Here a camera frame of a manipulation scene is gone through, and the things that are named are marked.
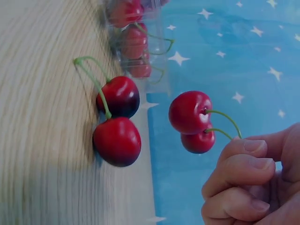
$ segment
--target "green stem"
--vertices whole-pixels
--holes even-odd
[[[142,60],[144,61],[144,63],[150,65],[153,69],[161,72],[161,76],[160,76],[160,78],[159,78],[158,81],[156,81],[156,82],[150,82],[151,84],[158,84],[161,81],[161,79],[163,78],[163,76],[165,75],[165,70],[157,68],[157,67],[151,65],[150,62],[143,55],[142,55]]]
[[[216,111],[216,110],[206,110],[206,113],[217,113],[217,114],[220,114],[222,116],[225,116],[234,125],[236,131],[238,132],[239,138],[242,139],[242,134],[240,133],[240,129],[239,129],[238,125],[234,122],[233,119],[231,119],[230,116],[226,115],[223,112],[219,112],[219,111]]]
[[[139,25],[137,22],[135,22],[134,25],[135,25],[141,32],[143,32],[144,34],[147,34],[149,37],[156,38],[156,39],[163,40],[163,41],[169,41],[169,42],[170,42],[170,45],[169,45],[168,49],[167,49],[165,52],[155,53],[155,52],[149,52],[149,51],[148,51],[149,54],[151,54],[151,55],[164,55],[164,54],[168,53],[168,52],[171,50],[171,48],[172,48],[172,46],[173,46],[173,44],[174,44],[174,42],[175,42],[174,39],[168,39],[168,38],[163,38],[163,37],[158,37],[158,36],[152,35],[152,34],[148,33],[147,31],[145,31],[144,28],[143,28],[141,25]]]
[[[101,86],[100,86],[99,82],[95,79],[93,74],[83,66],[82,58],[74,59],[73,63],[74,63],[75,66],[79,66],[86,73],[86,75],[93,81],[94,85],[96,86],[96,88],[97,88],[97,90],[100,94],[101,100],[103,102],[103,106],[104,106],[104,109],[105,109],[105,117],[109,120],[112,117],[112,114],[108,109],[107,101],[106,101],[106,98],[103,94],[103,91],[101,89]]]
[[[101,65],[101,63],[98,60],[96,60],[95,58],[93,58],[91,56],[82,56],[82,57],[79,57],[79,58],[77,58],[75,60],[77,60],[77,61],[92,60],[100,68],[101,72],[105,76],[106,82],[110,82],[111,81],[111,79],[108,77],[107,72],[105,72],[105,70],[104,70],[103,66]]]
[[[218,128],[210,128],[210,129],[206,129],[206,130],[205,130],[206,133],[208,133],[208,132],[210,132],[210,131],[218,131],[218,132],[224,134],[224,135],[225,135],[226,137],[228,137],[230,140],[233,139],[232,137],[230,137],[229,134],[227,134],[225,131],[223,131],[223,130],[221,130],[221,129],[218,129]]]

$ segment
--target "wood grain surface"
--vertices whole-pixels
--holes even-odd
[[[96,95],[72,59],[120,74],[99,12],[97,0],[0,0],[0,225],[153,224],[146,110],[133,117],[135,164],[99,164],[92,151]]]

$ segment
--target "plastic container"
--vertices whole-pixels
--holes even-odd
[[[124,75],[146,92],[170,92],[160,0],[104,0],[105,23],[113,55]]]

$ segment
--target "cherry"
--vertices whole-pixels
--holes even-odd
[[[117,76],[103,86],[112,117],[132,117],[140,106],[140,94],[136,84],[126,76]],[[105,112],[100,94],[96,99],[99,111]]]
[[[142,57],[138,60],[130,60],[128,62],[128,72],[134,78],[145,78],[150,77],[152,72],[151,65],[149,64],[149,53],[144,52]]]
[[[83,66],[83,60],[87,59],[94,61],[105,75],[106,84],[102,88],[93,75]],[[136,113],[140,105],[140,94],[133,80],[126,76],[117,76],[113,79],[108,78],[101,64],[91,56],[77,58],[74,60],[74,64],[81,67],[97,87],[99,93],[96,98],[96,106],[99,111],[105,113],[105,104],[101,96],[101,94],[104,94],[106,97],[105,103],[111,109],[110,113],[113,118],[130,118]]]
[[[177,96],[169,108],[169,121],[180,133],[194,135],[202,132],[210,123],[212,109],[208,95],[201,91],[187,91]]]
[[[139,0],[119,0],[107,10],[108,21],[116,28],[123,28],[143,18],[144,7]]]
[[[93,133],[96,151],[113,166],[132,165],[142,147],[140,134],[130,119],[118,117],[98,125]]]
[[[183,147],[191,153],[203,154],[209,151],[215,143],[214,131],[206,132],[205,130],[195,135],[180,134]]]
[[[131,24],[122,32],[121,35],[121,54],[129,60],[136,60],[140,58],[148,45],[148,37],[146,34],[147,28],[144,23],[139,23],[139,25],[145,30],[145,32]]]

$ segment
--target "blue fabric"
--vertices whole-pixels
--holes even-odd
[[[265,0],[243,0],[242,6],[237,2],[172,0],[163,8],[165,37],[176,39],[167,57],[178,52],[189,60],[181,66],[168,61],[170,96],[147,95],[148,102],[159,103],[148,110],[148,117],[156,216],[165,218],[160,225],[204,224],[201,187],[228,143],[216,134],[208,153],[184,150],[180,134],[168,121],[169,105],[180,93],[207,93],[213,108],[229,114],[244,137],[276,132],[299,121],[300,1],[276,0],[275,7]],[[213,14],[206,19],[198,14],[203,9]],[[219,51],[225,53],[223,58]],[[233,98],[236,93],[244,97],[241,103]],[[237,135],[222,116],[212,115],[212,123]]]

